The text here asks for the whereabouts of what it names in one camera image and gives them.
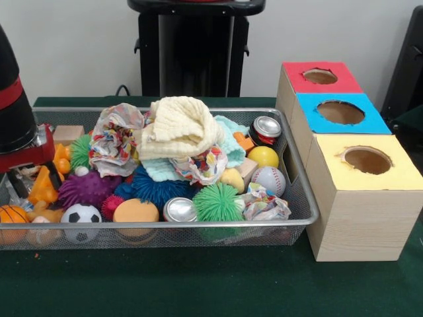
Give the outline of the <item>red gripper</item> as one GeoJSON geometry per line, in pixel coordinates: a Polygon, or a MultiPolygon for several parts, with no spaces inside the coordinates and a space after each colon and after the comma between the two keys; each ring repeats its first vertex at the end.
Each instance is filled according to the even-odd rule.
{"type": "Polygon", "coordinates": [[[50,125],[41,124],[37,128],[35,138],[28,145],[10,153],[1,153],[1,173],[7,173],[16,194],[23,199],[28,197],[29,192],[23,182],[24,175],[17,168],[45,164],[55,191],[60,189],[63,182],[62,174],[52,162],[56,150],[50,125]]]}

